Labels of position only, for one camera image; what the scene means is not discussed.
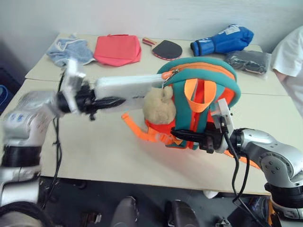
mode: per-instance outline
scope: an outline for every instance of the stuffed bear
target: stuffed bear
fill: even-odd
[[[152,124],[169,124],[176,116],[176,107],[172,101],[172,87],[154,88],[144,98],[143,113]]]

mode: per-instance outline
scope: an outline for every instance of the white wall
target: white wall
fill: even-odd
[[[303,0],[0,0],[2,42],[24,71],[59,32],[196,40],[231,23],[252,30],[252,43],[271,52],[303,25]]]

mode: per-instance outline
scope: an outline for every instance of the blue boxing glove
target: blue boxing glove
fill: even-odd
[[[193,50],[194,56],[241,51],[250,44],[253,36],[252,31],[233,24],[213,37],[192,42],[190,48]]]

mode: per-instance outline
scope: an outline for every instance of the light blue cloth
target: light blue cloth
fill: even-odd
[[[70,58],[83,65],[95,61],[93,52],[87,47],[87,41],[74,35],[67,39],[58,39],[46,54],[59,67],[64,67]]]

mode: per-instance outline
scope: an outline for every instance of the backpack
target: backpack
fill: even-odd
[[[241,91],[234,69],[221,60],[205,57],[181,58],[165,64],[158,73],[176,70],[177,73],[165,83],[165,86],[172,86],[172,100],[176,107],[176,117],[171,123],[156,125],[145,120],[148,131],[144,132],[128,113],[123,114],[122,119],[143,140],[161,141],[169,148],[195,150],[199,146],[197,143],[174,137],[170,133],[171,129],[204,133],[206,125],[214,122],[210,110],[215,102],[225,98],[231,108],[239,100]]]

